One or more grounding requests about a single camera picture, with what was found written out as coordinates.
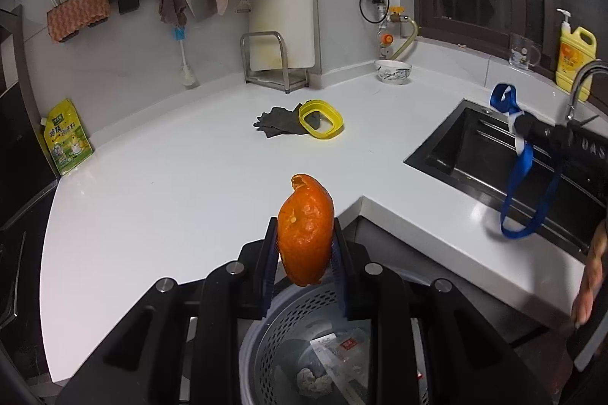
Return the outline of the white patterned ceramic bowl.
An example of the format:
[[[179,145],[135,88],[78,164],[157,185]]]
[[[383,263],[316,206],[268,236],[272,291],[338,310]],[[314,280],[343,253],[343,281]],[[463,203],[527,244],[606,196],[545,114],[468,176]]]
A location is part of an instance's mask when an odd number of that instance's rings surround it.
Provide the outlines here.
[[[399,60],[379,59],[374,62],[376,78],[382,83],[405,85],[409,82],[412,65]]]

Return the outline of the dark grey rag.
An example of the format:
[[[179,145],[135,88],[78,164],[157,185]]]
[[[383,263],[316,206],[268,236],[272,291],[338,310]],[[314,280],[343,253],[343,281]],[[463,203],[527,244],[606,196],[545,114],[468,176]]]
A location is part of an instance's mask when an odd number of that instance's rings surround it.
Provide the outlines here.
[[[292,110],[273,107],[270,112],[259,116],[253,127],[257,131],[263,132],[267,139],[276,138],[279,135],[306,134],[307,130],[299,120],[300,107],[300,104]]]

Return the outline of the orange wavy dishcloth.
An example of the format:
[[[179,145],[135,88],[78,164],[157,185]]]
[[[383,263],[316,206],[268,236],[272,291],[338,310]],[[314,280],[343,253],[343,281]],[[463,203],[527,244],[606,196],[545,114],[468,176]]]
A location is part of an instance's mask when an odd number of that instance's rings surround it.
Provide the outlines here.
[[[47,31],[53,42],[62,43],[82,28],[107,20],[109,15],[108,0],[68,0],[46,13]]]

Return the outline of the black sink basin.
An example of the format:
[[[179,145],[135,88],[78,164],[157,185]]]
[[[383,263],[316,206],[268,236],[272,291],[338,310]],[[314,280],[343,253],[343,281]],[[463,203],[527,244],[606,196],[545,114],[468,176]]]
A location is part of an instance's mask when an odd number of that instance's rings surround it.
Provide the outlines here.
[[[507,118],[461,100],[404,163],[500,210],[516,158]],[[535,149],[532,169],[510,204],[508,228],[521,229],[530,222],[553,177],[553,164],[547,151]],[[566,164],[547,217],[536,232],[582,261],[595,228],[606,218],[606,206],[607,177],[579,163]]]

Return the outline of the yellow rimmed container lid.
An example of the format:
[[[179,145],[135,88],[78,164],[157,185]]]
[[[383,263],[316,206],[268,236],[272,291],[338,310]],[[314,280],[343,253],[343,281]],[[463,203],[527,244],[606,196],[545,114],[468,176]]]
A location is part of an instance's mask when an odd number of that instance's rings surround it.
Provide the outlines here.
[[[307,100],[298,110],[303,129],[315,139],[334,139],[344,130],[342,115],[324,100]]]

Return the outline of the yellow gas valve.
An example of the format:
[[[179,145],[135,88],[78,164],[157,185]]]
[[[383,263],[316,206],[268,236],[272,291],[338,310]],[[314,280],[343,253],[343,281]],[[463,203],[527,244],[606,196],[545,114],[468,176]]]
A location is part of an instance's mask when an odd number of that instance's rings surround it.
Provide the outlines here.
[[[408,19],[405,8],[402,6],[391,6],[388,9],[388,20],[393,23],[405,22]]]

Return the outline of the yellow dish soap bottle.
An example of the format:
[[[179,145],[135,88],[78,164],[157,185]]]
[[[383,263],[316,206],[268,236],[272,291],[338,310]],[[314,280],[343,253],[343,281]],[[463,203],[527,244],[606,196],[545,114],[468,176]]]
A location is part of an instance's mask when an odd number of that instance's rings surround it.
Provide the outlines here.
[[[560,89],[570,92],[578,71],[587,63],[595,60],[598,43],[595,35],[583,26],[571,29],[569,11],[561,8],[557,8],[556,11],[563,15],[560,25],[556,84]]]

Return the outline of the grey perforated trash bin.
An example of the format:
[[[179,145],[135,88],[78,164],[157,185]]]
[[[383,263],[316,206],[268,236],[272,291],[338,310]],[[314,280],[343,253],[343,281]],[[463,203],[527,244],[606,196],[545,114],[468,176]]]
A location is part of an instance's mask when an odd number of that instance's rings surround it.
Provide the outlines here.
[[[290,285],[239,350],[244,404],[366,404],[371,322],[349,321],[334,283]]]

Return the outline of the clear glass mug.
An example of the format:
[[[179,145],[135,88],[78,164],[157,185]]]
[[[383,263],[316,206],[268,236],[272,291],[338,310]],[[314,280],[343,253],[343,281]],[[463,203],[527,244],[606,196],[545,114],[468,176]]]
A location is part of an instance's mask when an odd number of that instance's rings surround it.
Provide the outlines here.
[[[509,59],[508,62],[514,68],[529,70],[540,65],[542,58],[541,46],[517,33],[509,35]]]

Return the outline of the yellow green seasoning pouch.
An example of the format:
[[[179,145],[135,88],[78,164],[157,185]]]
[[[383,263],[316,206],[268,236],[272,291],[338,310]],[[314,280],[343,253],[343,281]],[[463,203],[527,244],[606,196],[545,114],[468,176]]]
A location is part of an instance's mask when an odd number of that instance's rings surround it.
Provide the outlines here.
[[[43,138],[61,176],[94,153],[76,107],[69,98],[60,101],[41,120]]]

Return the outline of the dark purple hanging cloth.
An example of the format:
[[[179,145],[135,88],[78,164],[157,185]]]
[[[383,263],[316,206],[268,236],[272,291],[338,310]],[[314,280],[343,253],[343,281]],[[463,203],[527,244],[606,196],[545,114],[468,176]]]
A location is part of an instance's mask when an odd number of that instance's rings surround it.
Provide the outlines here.
[[[160,0],[159,16],[162,22],[177,27],[187,24],[185,9],[188,8],[187,0]]]

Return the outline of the orange tangerine peel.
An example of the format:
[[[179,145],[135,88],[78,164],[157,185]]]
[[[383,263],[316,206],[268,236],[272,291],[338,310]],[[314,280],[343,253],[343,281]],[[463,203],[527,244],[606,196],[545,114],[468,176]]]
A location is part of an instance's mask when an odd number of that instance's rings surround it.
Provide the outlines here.
[[[277,217],[277,246],[285,274],[299,287],[317,285],[331,258],[334,202],[317,179],[291,177],[293,193]]]

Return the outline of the blue white bottle brush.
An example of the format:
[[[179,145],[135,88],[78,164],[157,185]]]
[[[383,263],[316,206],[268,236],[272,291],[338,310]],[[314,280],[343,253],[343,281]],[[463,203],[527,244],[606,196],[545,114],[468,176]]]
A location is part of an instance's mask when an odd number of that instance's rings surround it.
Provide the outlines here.
[[[180,56],[181,56],[181,66],[180,66],[180,79],[181,79],[181,83],[182,85],[184,85],[185,88],[188,89],[192,89],[198,86],[198,80],[193,72],[193,70],[191,69],[190,65],[188,64],[188,59],[187,59],[187,55],[185,55],[185,47],[184,47],[184,40],[185,40],[185,30],[183,27],[181,26],[175,26],[174,27],[174,36],[175,36],[175,40],[177,40],[178,44],[179,44],[179,49],[180,49]]]

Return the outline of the black stove hood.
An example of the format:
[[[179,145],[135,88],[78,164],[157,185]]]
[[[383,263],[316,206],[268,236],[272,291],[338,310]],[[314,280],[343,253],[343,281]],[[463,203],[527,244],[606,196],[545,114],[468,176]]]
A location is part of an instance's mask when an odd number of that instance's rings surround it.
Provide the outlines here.
[[[1,11],[1,228],[55,188],[59,173],[43,140],[28,71],[23,7]]]

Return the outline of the metal cutting board rack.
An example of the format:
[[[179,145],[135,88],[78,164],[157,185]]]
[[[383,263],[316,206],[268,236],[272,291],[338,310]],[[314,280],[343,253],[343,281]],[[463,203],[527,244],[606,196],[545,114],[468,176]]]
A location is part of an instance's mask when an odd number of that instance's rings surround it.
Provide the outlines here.
[[[256,68],[252,67],[252,40],[262,39],[273,42],[270,48],[255,48],[259,54]],[[244,82],[271,89],[285,94],[309,86],[308,68],[291,68],[288,65],[288,47],[283,36],[276,30],[244,33],[240,38],[240,55]]]

